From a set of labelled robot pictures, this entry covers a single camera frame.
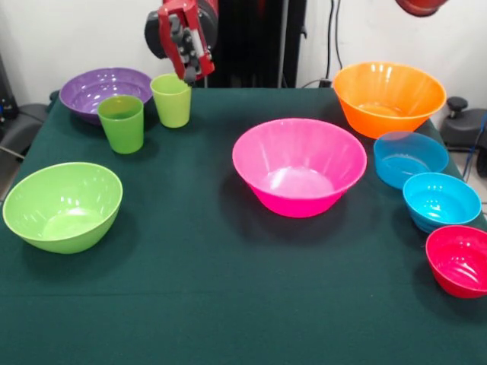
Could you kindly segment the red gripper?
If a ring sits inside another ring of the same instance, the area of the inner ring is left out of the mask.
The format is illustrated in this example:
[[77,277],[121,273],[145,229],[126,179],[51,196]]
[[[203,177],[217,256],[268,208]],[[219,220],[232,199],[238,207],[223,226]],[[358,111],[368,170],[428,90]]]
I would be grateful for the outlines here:
[[214,1],[163,1],[158,20],[162,48],[179,79],[194,83],[215,70]]

